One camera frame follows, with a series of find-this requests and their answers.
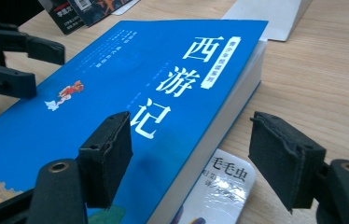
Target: book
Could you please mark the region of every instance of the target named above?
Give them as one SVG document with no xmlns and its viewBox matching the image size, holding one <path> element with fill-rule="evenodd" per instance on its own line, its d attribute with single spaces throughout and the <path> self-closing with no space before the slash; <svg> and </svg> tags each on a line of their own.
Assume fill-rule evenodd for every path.
<svg viewBox="0 0 349 224">
<path fill-rule="evenodd" d="M 64 35 L 73 33 L 84 25 L 82 19 L 67 0 L 38 0 Z"/>
<path fill-rule="evenodd" d="M 127 110 L 133 157 L 113 206 L 88 210 L 91 223 L 170 222 L 258 87 L 266 24 L 117 23 L 0 116 L 0 202 Z"/>
<path fill-rule="evenodd" d="M 130 0 L 67 0 L 85 25 L 92 26 Z"/>
<path fill-rule="evenodd" d="M 255 181 L 250 163 L 218 148 L 172 224 L 236 223 Z"/>
<path fill-rule="evenodd" d="M 237 0 L 222 19 L 269 21 L 262 37 L 287 41 L 312 0 Z"/>
</svg>

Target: blue book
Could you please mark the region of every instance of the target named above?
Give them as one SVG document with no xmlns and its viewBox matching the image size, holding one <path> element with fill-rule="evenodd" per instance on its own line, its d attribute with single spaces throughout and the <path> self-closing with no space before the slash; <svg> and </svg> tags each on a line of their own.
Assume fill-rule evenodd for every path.
<svg viewBox="0 0 349 224">
<path fill-rule="evenodd" d="M 260 82 L 266 24 L 120 21 L 0 116 L 0 202 L 127 110 L 133 157 L 113 206 L 89 209 L 90 223 L 171 220 Z"/>
</svg>

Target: blue book cover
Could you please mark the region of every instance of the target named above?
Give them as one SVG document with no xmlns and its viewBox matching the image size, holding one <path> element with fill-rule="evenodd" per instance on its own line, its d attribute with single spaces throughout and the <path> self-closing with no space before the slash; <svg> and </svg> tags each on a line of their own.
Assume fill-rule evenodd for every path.
<svg viewBox="0 0 349 224">
<path fill-rule="evenodd" d="M 266 24 L 120 21 L 0 116 L 0 202 L 33 188 L 48 162 L 75 158 L 104 119 L 128 110 L 133 157 L 112 208 L 88 213 L 91 223 L 145 223 Z"/>
</svg>

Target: table surface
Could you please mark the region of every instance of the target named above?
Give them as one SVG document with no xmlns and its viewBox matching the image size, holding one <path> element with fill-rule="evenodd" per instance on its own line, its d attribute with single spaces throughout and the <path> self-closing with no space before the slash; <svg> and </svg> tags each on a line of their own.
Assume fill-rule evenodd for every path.
<svg viewBox="0 0 349 224">
<path fill-rule="evenodd" d="M 121 16 L 65 36 L 42 12 L 21 31 L 63 43 L 70 60 L 121 20 L 220 19 L 235 0 L 141 0 Z M 59 65 L 7 53 L 7 66 L 36 74 L 37 83 Z M 0 114 L 17 99 L 0 96 Z M 274 114 L 328 151 L 326 162 L 349 160 L 349 0 L 314 0 L 287 42 L 269 41 L 262 82 L 220 148 L 247 161 L 254 111 Z M 315 223 L 312 209 L 287 212 L 260 172 L 239 223 Z"/>
</svg>

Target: wooden table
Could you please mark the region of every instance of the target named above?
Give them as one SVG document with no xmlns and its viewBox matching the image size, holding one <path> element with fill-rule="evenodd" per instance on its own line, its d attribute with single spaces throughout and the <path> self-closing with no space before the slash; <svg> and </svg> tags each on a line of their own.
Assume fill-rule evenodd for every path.
<svg viewBox="0 0 349 224">
<path fill-rule="evenodd" d="M 141 0 L 121 16 L 64 36 L 44 11 L 21 30 L 66 46 L 70 60 L 120 20 L 221 18 L 234 0 Z M 58 65 L 8 53 L 7 66 L 36 74 L 41 82 Z M 262 83 L 221 148 L 249 161 L 254 111 L 274 114 L 328 150 L 326 162 L 349 160 L 349 0 L 314 0 L 287 42 L 269 41 Z M 17 99 L 0 96 L 0 114 Z M 315 208 L 290 215 L 258 172 L 239 223 L 315 223 Z"/>
</svg>

